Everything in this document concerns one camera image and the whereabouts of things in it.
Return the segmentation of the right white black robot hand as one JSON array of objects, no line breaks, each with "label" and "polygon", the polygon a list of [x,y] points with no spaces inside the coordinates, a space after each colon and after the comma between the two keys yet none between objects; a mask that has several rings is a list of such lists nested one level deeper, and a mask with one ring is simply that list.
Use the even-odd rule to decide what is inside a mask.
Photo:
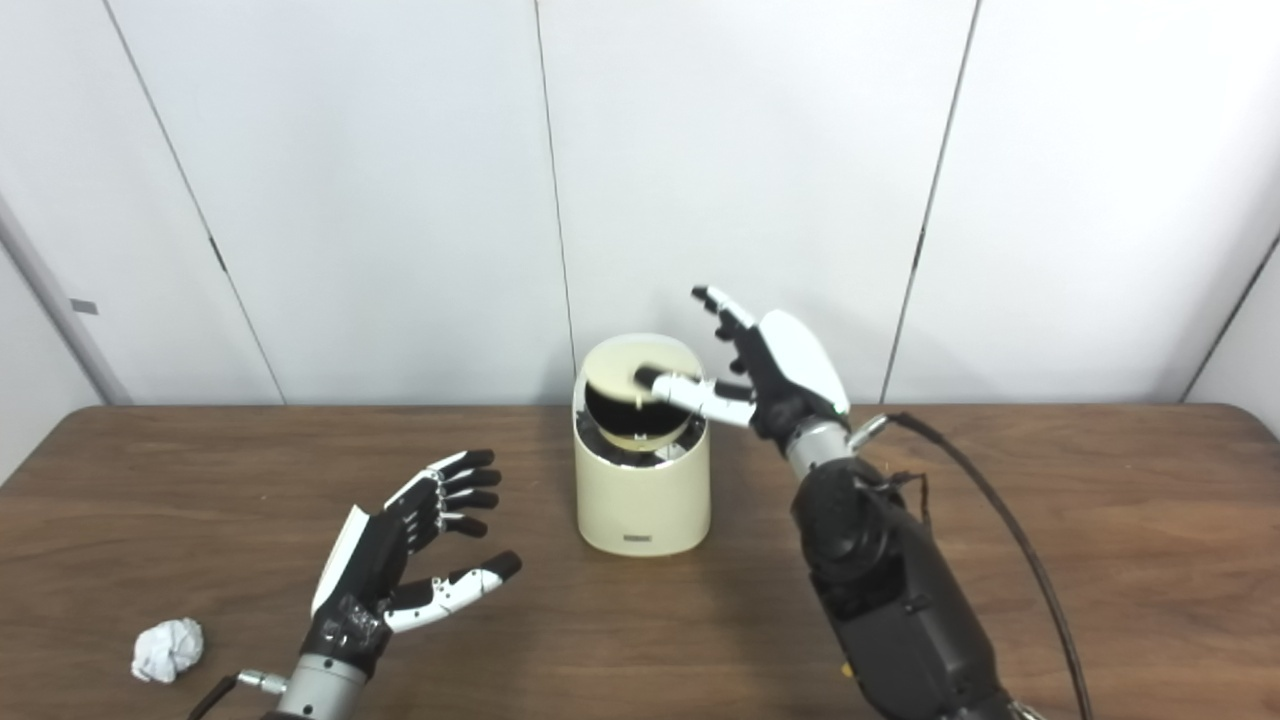
[{"label": "right white black robot hand", "polygon": [[716,337],[733,346],[731,372],[749,382],[736,386],[643,363],[632,379],[650,400],[750,428],[781,445],[808,421],[849,429],[849,395],[824,346],[803,322],[781,309],[756,318],[714,286],[696,286],[691,295],[718,319]]}]

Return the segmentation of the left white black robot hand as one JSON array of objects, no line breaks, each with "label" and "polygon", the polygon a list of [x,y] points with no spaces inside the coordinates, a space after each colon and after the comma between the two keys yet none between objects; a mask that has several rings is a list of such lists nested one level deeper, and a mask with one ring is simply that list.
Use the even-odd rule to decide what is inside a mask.
[{"label": "left white black robot hand", "polygon": [[323,566],[300,652],[371,679],[394,635],[448,619],[508,583],[524,565],[509,550],[445,575],[404,579],[410,560],[440,537],[486,536],[486,523],[467,510],[498,506],[494,461],[489,448],[452,454],[417,471],[375,512],[355,505]]}]

